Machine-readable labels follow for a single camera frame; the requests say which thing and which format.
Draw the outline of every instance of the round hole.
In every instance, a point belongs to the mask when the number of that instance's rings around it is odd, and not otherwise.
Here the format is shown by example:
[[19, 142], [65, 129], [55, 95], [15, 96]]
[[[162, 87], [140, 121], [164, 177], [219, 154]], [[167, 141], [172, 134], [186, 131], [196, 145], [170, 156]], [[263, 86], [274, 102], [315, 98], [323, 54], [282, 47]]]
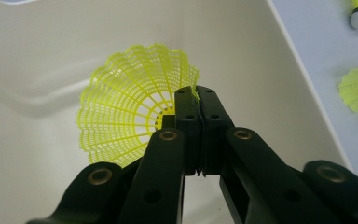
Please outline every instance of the round hole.
[[112, 171], [107, 168], [100, 168], [89, 174], [89, 183], [92, 185], [101, 185], [108, 182], [112, 178]]
[[242, 139], [242, 140], [248, 140], [250, 138], [252, 138], [252, 134], [251, 133], [248, 133], [244, 130], [238, 130], [234, 133], [234, 136]]
[[144, 194], [144, 200], [147, 203], [157, 203], [161, 199], [161, 192], [157, 189], [151, 189]]
[[170, 141], [177, 137], [177, 134], [171, 131], [163, 132], [159, 135], [159, 137], [163, 140]]
[[334, 183], [342, 183], [346, 180], [345, 175], [342, 174], [340, 171], [326, 165], [319, 166], [316, 170], [318, 174]]
[[290, 202], [298, 202], [301, 200], [300, 195], [297, 193], [297, 191], [293, 189], [288, 189], [284, 191], [283, 196], [285, 199], [289, 200]]

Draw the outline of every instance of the white plastic container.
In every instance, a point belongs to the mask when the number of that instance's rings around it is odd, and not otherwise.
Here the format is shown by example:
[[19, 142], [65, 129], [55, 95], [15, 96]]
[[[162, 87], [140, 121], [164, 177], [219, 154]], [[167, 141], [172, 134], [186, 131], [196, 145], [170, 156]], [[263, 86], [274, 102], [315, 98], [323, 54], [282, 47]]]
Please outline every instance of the white plastic container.
[[[236, 126], [289, 165], [351, 168], [270, 1], [0, 3], [0, 223], [47, 217], [88, 165], [78, 95], [113, 52], [159, 42], [184, 50]], [[232, 223], [213, 176], [186, 179], [184, 223]]]

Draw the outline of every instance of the white bin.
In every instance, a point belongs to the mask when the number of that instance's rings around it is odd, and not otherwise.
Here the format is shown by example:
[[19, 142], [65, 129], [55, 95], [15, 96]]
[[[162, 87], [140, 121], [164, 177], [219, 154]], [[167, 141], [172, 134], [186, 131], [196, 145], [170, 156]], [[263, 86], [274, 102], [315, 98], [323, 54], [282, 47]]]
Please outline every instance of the white bin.
[[[267, 0], [0, 3], [0, 223], [49, 216], [88, 165], [78, 95], [108, 55], [132, 44], [182, 49], [236, 126], [289, 165], [351, 168], [277, 11]], [[213, 176], [186, 179], [184, 223], [232, 223]]]

